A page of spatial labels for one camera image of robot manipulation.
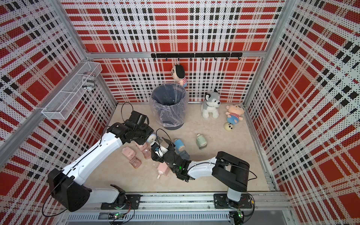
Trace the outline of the pink pencil sharpener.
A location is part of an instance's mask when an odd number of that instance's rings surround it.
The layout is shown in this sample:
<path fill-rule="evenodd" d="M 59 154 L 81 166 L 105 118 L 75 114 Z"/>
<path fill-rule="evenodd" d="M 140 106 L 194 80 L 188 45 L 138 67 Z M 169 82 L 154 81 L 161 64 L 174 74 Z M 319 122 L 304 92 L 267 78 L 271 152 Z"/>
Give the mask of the pink pencil sharpener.
<path fill-rule="evenodd" d="M 167 176 L 169 171 L 170 168 L 168 167 L 166 162 L 160 163 L 157 168 L 157 172 L 158 172 L 157 179 L 159 179 L 161 176 Z"/>
<path fill-rule="evenodd" d="M 133 158 L 136 157 L 136 152 L 131 149 L 130 147 L 125 147 L 122 149 L 122 154 L 128 159 L 128 160 L 132 160 Z"/>
<path fill-rule="evenodd" d="M 146 149 L 148 148 L 147 142 L 145 142 L 144 144 L 138 144 L 138 143 L 135 142 L 135 144 L 136 144 L 137 148 L 138 148 L 141 152 L 143 152 L 144 150 L 146 150 Z"/>

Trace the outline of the bright blue pencil sharpener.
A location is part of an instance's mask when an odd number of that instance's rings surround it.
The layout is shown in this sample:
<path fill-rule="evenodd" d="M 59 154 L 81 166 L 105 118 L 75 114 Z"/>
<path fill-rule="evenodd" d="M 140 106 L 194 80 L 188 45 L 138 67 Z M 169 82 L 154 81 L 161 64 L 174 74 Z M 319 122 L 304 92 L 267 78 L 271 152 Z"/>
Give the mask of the bright blue pencil sharpener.
<path fill-rule="evenodd" d="M 175 150 L 177 152 L 182 152 L 182 151 L 185 150 L 185 145 L 184 145 L 184 143 L 183 143 L 183 141 L 181 139 L 176 139 L 174 141 L 174 144 L 175 144 Z"/>

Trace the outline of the pink shavings tray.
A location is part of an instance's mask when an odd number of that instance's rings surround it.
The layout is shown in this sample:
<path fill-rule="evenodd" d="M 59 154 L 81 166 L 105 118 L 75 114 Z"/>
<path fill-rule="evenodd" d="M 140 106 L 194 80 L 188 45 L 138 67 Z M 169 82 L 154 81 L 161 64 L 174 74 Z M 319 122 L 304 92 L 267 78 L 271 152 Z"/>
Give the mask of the pink shavings tray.
<path fill-rule="evenodd" d="M 142 154 L 145 159 L 150 159 L 152 157 L 152 153 L 150 149 L 145 149 L 142 151 Z"/>
<path fill-rule="evenodd" d="M 137 157 L 133 157 L 129 163 L 133 166 L 133 168 L 137 169 L 140 167 L 140 165 L 142 164 L 141 160 L 138 159 Z"/>

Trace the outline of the light blue pencil sharpener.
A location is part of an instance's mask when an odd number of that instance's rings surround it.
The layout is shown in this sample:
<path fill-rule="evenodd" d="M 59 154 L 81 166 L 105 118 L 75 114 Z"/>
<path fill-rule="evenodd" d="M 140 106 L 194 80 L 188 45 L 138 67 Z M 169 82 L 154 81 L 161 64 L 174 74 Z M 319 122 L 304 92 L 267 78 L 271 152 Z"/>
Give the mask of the light blue pencil sharpener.
<path fill-rule="evenodd" d="M 157 139 L 157 136 L 155 134 L 151 134 L 148 139 L 147 142 L 152 144 L 153 142 L 155 142 L 155 140 Z"/>

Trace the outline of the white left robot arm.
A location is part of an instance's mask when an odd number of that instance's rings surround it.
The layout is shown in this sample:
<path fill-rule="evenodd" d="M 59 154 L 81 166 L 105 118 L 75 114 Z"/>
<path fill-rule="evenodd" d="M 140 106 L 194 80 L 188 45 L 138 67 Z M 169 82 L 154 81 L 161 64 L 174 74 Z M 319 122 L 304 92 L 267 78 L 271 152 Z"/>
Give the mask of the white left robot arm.
<path fill-rule="evenodd" d="M 115 150 L 132 141 L 142 145 L 153 131 L 146 115 L 132 111 L 129 119 L 105 129 L 101 139 L 74 162 L 49 173 L 47 182 L 51 197 L 70 212 L 92 203 L 124 206 L 127 202 L 126 192 L 120 187 L 111 185 L 110 188 L 94 188 L 84 184 L 92 172 Z"/>

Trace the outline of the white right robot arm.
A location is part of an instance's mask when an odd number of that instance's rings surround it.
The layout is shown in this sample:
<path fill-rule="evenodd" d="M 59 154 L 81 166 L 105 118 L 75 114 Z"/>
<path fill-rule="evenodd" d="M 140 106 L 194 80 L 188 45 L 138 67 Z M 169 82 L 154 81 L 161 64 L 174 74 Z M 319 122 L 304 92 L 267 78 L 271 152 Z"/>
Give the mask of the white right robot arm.
<path fill-rule="evenodd" d="M 219 151 L 211 159 L 192 161 L 183 159 L 175 152 L 175 145 L 167 148 L 153 142 L 151 158 L 153 161 L 165 163 L 179 180 L 189 182 L 201 177 L 214 177 L 228 187 L 228 201 L 239 203 L 242 194 L 247 192 L 250 164 L 242 159 Z"/>

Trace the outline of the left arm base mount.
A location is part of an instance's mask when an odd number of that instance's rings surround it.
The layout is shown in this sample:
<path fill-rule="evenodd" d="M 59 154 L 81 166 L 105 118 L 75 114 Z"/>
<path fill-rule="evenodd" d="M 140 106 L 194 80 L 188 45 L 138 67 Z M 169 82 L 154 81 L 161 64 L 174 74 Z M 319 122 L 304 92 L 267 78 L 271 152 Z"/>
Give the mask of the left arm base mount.
<path fill-rule="evenodd" d="M 101 210 L 137 210 L 140 204 L 141 195 L 121 195 L 113 203 L 102 203 Z"/>

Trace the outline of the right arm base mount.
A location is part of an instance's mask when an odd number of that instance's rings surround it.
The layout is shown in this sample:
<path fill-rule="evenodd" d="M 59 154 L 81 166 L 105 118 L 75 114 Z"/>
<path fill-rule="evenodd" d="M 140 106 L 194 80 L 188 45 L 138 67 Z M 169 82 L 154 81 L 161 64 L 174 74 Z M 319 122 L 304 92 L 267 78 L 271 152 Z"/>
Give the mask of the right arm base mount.
<path fill-rule="evenodd" d="M 227 194 L 214 194 L 216 209 L 252 209 L 253 203 L 248 193 L 242 193 L 239 201 L 230 200 Z"/>

